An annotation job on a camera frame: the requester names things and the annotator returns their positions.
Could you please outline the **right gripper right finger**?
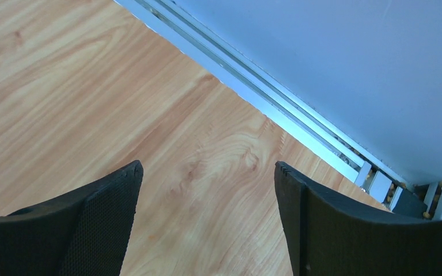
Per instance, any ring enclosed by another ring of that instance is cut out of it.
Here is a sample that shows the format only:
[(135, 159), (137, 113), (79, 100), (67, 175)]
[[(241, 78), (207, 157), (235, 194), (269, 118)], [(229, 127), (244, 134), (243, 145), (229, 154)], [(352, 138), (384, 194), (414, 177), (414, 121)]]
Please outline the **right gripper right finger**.
[(293, 275), (442, 275), (442, 220), (363, 204), (282, 161), (274, 183)]

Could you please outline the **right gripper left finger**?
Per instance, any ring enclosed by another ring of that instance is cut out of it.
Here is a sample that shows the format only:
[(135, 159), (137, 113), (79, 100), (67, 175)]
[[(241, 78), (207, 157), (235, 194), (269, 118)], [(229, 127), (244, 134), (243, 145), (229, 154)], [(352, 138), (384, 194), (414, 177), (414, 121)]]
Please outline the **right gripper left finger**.
[(141, 162), (0, 216), (0, 275), (119, 275), (143, 179)]

